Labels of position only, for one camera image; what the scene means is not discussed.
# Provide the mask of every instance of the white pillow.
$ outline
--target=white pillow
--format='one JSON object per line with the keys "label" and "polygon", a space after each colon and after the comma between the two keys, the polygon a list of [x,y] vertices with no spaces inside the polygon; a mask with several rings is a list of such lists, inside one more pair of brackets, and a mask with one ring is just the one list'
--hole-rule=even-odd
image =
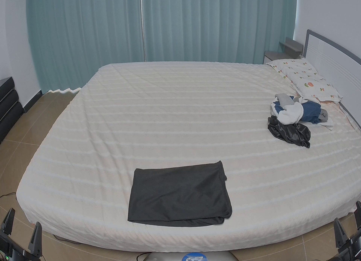
{"label": "white pillow", "polygon": [[342,96],[306,59],[274,60],[269,63],[303,97],[313,96],[320,101],[341,101]]}

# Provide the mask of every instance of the round blue logo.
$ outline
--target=round blue logo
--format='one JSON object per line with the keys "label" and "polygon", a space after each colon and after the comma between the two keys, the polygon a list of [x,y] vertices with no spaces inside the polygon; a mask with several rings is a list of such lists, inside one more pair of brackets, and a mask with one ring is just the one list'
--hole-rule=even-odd
{"label": "round blue logo", "polygon": [[208,259],[201,253],[193,252],[185,255],[182,261],[208,261]]}

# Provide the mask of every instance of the mattress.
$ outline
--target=mattress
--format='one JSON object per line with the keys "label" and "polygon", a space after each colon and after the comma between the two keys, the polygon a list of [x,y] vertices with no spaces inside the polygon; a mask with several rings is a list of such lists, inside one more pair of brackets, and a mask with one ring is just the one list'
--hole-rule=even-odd
{"label": "mattress", "polygon": [[[346,215],[361,193],[361,135],[335,103],[332,131],[307,123],[311,148],[274,138],[270,103],[294,89],[268,65],[110,64],[56,120],[17,200],[30,222],[89,245],[221,251],[283,241]],[[233,214],[222,225],[127,221],[136,168],[223,162]]]}

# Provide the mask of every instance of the white headboard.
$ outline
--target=white headboard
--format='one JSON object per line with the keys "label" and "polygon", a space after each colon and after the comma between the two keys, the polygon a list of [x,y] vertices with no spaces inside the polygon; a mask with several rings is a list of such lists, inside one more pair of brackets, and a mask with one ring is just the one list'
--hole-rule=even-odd
{"label": "white headboard", "polygon": [[360,126],[361,59],[312,30],[307,30],[303,56],[343,96],[340,105]]}

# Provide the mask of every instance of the power cord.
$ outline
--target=power cord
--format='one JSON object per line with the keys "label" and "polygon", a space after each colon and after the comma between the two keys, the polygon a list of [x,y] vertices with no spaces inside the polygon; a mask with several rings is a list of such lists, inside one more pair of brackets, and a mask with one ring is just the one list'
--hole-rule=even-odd
{"label": "power cord", "polygon": [[4,194],[4,195],[1,195],[0,198],[4,197],[4,196],[10,196],[10,195],[15,195],[16,192],[12,192],[12,193],[9,193],[9,194]]}
{"label": "power cord", "polygon": [[138,256],[137,256],[137,261],[139,261],[138,260],[138,257],[140,257],[140,256],[142,256],[142,255],[145,255],[145,254],[150,254],[151,252],[145,252],[145,253],[142,253],[142,254],[139,254]]}
{"label": "power cord", "polygon": [[75,242],[75,241],[71,241],[71,240],[60,239],[60,238],[58,238],[57,236],[55,236],[54,234],[53,234],[53,236],[55,237],[55,239],[57,239],[57,240],[59,240],[59,241],[66,241],[66,242],[69,242],[69,243],[75,244],[75,245],[80,245],[80,244],[81,244],[81,243],[79,243],[79,242]]}

